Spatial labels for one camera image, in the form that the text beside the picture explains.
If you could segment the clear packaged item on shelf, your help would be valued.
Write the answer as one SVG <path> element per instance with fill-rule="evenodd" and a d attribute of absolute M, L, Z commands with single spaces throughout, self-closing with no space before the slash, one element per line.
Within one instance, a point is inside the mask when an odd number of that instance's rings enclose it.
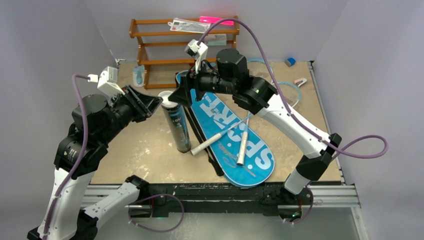
<path fill-rule="evenodd" d="M 211 26 L 210 23 L 202 23 L 198 21 L 186 20 L 181 18 L 174 18 L 172 21 L 169 21 L 168 26 L 173 32 L 185 32 L 185 33 L 194 33 L 194 34 L 203 34 Z"/>

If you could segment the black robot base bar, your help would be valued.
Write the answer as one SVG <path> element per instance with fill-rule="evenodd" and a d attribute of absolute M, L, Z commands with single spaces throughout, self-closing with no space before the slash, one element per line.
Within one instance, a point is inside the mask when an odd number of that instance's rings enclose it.
<path fill-rule="evenodd" d="M 299 194 L 283 182 L 265 182 L 251 188 L 231 183 L 151 183 L 140 191 L 131 207 L 151 210 L 155 218 L 170 213 L 261 214 L 282 219 L 299 218 L 310 207 L 313 193 L 305 187 Z"/>

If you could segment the pink and white clip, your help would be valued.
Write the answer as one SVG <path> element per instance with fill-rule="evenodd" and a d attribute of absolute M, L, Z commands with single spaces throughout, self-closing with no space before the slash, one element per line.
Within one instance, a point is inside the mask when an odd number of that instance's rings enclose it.
<path fill-rule="evenodd" d="M 307 81 L 308 81 L 307 78 L 299 78 L 299 79 L 295 80 L 293 83 L 294 83 L 295 86 L 297 86 L 298 88 L 300 88 L 305 83 L 307 83 Z"/>

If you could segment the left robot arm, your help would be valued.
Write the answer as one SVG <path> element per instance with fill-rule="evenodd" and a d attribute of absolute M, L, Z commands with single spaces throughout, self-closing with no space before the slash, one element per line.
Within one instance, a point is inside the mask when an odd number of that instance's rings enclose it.
<path fill-rule="evenodd" d="M 47 212 L 42 223 L 28 232 L 29 240 L 92 240 L 125 205 L 148 201 L 148 182 L 132 175 L 103 200 L 82 207 L 86 189 L 107 155 L 109 143 L 129 123 L 151 117 L 162 102 L 161 97 L 143 94 L 130 85 L 111 101 L 101 94 L 79 99 L 71 114 L 73 123 L 56 151 Z"/>

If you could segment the black shuttlecock tube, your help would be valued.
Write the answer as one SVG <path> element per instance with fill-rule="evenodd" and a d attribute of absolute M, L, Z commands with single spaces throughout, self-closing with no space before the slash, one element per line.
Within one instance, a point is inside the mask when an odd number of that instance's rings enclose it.
<path fill-rule="evenodd" d="M 162 109 L 177 150 L 181 153 L 187 153 L 191 150 L 192 145 L 189 138 L 188 125 L 183 106 L 178 104 L 178 106 L 174 108 L 162 107 Z"/>

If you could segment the wooden three-tier shelf rack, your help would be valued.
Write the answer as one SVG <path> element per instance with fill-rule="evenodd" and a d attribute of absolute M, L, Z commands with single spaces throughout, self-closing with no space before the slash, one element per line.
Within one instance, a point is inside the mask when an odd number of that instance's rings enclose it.
<path fill-rule="evenodd" d="M 174 88 L 175 83 L 163 83 L 150 80 L 152 70 L 156 66 L 167 65 L 192 65 L 194 60 L 184 50 L 192 38 L 198 38 L 200 33 L 171 31 L 167 24 L 173 20 L 168 19 L 132 19 L 129 26 L 129 36 L 136 39 L 138 44 L 136 62 L 144 67 L 143 87 L 149 89 Z"/>

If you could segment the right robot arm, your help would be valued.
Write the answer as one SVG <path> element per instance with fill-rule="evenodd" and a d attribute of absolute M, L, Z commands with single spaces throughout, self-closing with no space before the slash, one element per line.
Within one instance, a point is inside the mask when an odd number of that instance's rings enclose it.
<path fill-rule="evenodd" d="M 300 198 L 310 182 L 318 180 L 332 161 L 334 151 L 326 143 L 339 145 L 341 137 L 316 128 L 288 104 L 284 104 L 277 85 L 250 74 L 247 59 L 234 48 L 220 50 L 216 55 L 216 70 L 200 50 L 185 50 L 194 58 L 187 74 L 181 77 L 169 100 L 190 108 L 205 93 L 228 94 L 234 103 L 274 125 L 303 152 L 295 170 L 287 177 L 280 196 L 288 204 Z"/>

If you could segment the small white box on shelf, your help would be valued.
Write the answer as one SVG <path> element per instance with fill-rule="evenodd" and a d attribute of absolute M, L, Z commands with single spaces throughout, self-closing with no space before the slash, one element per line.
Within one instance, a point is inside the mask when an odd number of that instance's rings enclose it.
<path fill-rule="evenodd" d="M 225 33 L 220 34 L 208 34 L 205 36 L 203 42 L 207 46 L 226 46 L 227 35 Z"/>

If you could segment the light blue packaged tool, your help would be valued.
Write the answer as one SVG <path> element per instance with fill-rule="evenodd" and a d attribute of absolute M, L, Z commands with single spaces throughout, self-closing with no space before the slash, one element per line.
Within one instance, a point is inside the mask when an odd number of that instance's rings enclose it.
<path fill-rule="evenodd" d="M 132 69 L 133 85 L 143 87 L 145 85 L 145 66 L 138 65 Z"/>

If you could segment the pink fluorescent ruler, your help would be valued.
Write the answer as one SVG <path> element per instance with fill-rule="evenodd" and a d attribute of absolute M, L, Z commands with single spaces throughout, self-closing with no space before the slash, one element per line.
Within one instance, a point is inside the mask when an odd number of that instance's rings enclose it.
<path fill-rule="evenodd" d="M 212 17 L 212 16 L 200 16 L 199 17 L 199 21 L 201 23 L 207 23 L 207 24 L 215 24 L 216 22 L 219 22 L 220 20 L 222 20 L 222 18 L 220 18 L 220 17 Z M 223 22 L 220 23 L 220 25 L 233 26 L 234 22 L 233 21 L 223 21 Z"/>

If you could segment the blue and grey eraser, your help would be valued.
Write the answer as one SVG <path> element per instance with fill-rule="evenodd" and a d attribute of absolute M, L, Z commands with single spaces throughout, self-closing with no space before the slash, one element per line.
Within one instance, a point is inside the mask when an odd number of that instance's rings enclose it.
<path fill-rule="evenodd" d="M 296 60 L 292 57 L 287 58 L 284 63 L 288 66 L 288 67 L 292 67 L 293 65 L 296 64 Z"/>

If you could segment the blue racket bag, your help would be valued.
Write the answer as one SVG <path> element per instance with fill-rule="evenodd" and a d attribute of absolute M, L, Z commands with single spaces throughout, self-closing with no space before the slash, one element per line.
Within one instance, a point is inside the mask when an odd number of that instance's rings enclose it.
<path fill-rule="evenodd" d="M 203 150 L 218 176 L 225 177 L 237 187 L 252 188 L 272 175 L 275 168 L 272 151 L 251 128 L 247 131 L 244 163 L 237 164 L 246 121 L 216 94 L 207 92 L 202 100 L 193 100 L 191 107 L 184 108 L 184 113 L 199 143 L 221 134 Z"/>

